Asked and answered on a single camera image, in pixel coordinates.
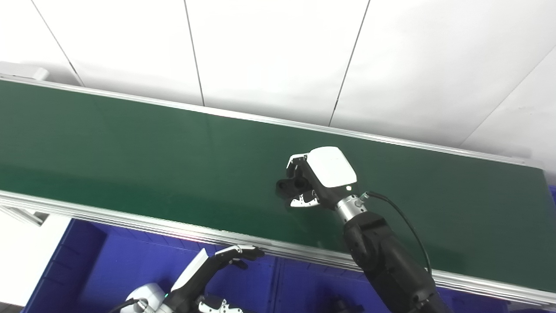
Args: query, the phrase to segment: robotic arm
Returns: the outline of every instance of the robotic arm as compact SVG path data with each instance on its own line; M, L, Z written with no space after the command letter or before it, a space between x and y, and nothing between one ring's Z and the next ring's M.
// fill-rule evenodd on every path
M277 194L291 207L322 205L344 223L344 242L392 313L448 313L433 278L401 245L386 220L367 211L357 176L340 149L325 146L292 155Z
M246 269L247 264L241 260L250 261L264 256L264 252L254 246L237 244L208 257L202 249L189 263L183 274L178 278L170 294L164 299L156 313L243 313L242 309L230 307L226 300L217 302L206 299L203 295L205 287L217 271L229 264Z

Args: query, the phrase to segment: green conveyor belt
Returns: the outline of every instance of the green conveyor belt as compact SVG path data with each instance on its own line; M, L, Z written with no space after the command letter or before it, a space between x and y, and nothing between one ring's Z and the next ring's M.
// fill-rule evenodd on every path
M406 212L433 268L556 292L540 169L0 81L1 190L344 251L332 212L274 193L291 154L324 145ZM393 210L367 208L422 259Z

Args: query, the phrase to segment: black cable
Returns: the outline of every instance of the black cable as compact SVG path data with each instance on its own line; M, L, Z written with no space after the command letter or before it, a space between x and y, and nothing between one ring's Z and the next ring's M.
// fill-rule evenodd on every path
M124 301L120 304L118 304L117 306L115 306L112 310L108 311L108 313L118 313L121 309L123 309L126 306L130 306L130 305L134 305L137 302L139 302L139 299L129 299L127 301Z
M367 192L365 192L365 194L369 197L377 198L377 199L380 199L384 202L387 202L389 205L391 205L398 212L398 214L400 214L400 216L404 219L405 223L408 225L409 229L413 233L413 236L415 236L415 239L417 240L417 243L419 244L419 247L421 248L421 251L423 252L423 255L425 256L426 270L432 276L433 272L430 268L429 254L426 252L425 246L423 245L423 242L419 238L419 235L417 235L417 230L415 230L415 227L413 227L413 225L409 221L408 217L405 216L404 212L394 202L392 202L392 200L388 199L388 197L385 196L385 195L382 195L382 194L376 193L376 192L372 192L372 191L367 191Z

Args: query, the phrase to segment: panel seam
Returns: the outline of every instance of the panel seam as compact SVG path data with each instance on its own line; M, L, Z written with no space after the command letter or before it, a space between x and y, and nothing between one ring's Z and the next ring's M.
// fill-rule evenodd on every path
M361 25L359 26L359 30L357 31L357 36L355 37L353 49L351 49L351 54L349 56L349 60L347 61L346 71L344 72L344 78L342 79L342 83L340 84L340 90L338 91L338 96L336 97L336 102L334 103L334 108L332 109L332 114L330 115L328 126L332 124L332 118L334 117L334 113L336 112L336 107L338 106L338 101L340 100L340 94L342 93L342 89L344 88L344 82L346 80L346 77L348 76L348 70L349 70L349 66L351 65L351 59L353 58L353 53L355 52L355 47L357 46L357 41L359 40L359 35L361 34L361 29L363 28L363 23L365 22L365 17L367 16L367 11L369 10L370 3L371 0L367 1L367 6L365 7L365 13L363 13L363 18L361 19Z
M52 29L50 28L50 26L48 25L48 23L46 22L46 19L42 16L41 11L39 11L37 5L35 4L34 0L30 0L31 3L33 4L33 6L35 7L35 10L37 11L38 15L41 17L42 22L44 23L44 25L46 26L46 28L48 29L50 35L52 36L52 38L54 38L54 41L56 41L56 44L58 45L58 48L60 48L60 51L62 51L62 54L64 54L64 57L66 58L66 61L68 62L69 66L71 67L73 74L74 74L74 78L77 79L77 83L81 86L81 87L85 87L85 84L83 83L83 80L81 79L81 77L79 76L79 74L77 73L77 70L75 69L75 67L73 66L73 63L71 62L70 58L68 57L68 55L66 54L66 52L64 51L64 49L62 48L62 45L60 45L60 42L58 41L58 39L56 38L56 36L54 35L54 33L52 32Z
M195 70L197 71L197 80L199 82L199 92L201 93L201 102L205 106L205 96L203 94L203 87L201 85L201 75L199 74L199 65L197 63L197 54L195 53L195 44L193 43L193 32L191 31L191 22L189 21L189 11L187 10L186 0L183 0L185 7L185 17L187 18L187 28L189 29L189 38L191 39L191 49L193 50L193 59L195 60Z
M508 93L508 95L504 97L504 99L502 99L502 101L500 101L500 103L496 107L494 107L492 111L490 111L490 113L481 121L481 123L479 123L479 125L477 125L477 127L457 146L458 148L461 148L461 146L473 134L475 134L475 132L481 127L481 125L485 123L486 120L488 120L488 118L494 113L494 111L496 111L496 109L498 109L498 107L500 107L500 105L502 105L502 103L504 103L504 101L506 101L506 99L509 98L509 96L525 81L525 79L527 79L527 77L529 77L529 75L531 75L531 73L548 57L548 55L550 55L552 51L554 51L554 49L556 49L556 45L554 45L552 49L550 49L548 53L543 58L541 58L540 61L523 77L523 79L520 80L519 83L517 83L517 85Z

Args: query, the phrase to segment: blue plastic crate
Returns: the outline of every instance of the blue plastic crate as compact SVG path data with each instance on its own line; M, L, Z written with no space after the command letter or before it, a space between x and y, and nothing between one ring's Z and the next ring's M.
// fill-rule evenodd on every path
M212 254L223 247L72 220L23 312L103 313L149 282L168 292L201 248ZM337 296L388 313L360 272L273 256L247 263L246 271L219 271L206 291L257 313L327 313ZM504 300L439 292L455 313L508 312Z
M223 247L153 233L72 220L25 313L103 313L135 288L156 282L169 292L201 248ZM206 291L257 313L271 312L275 257L227 266Z

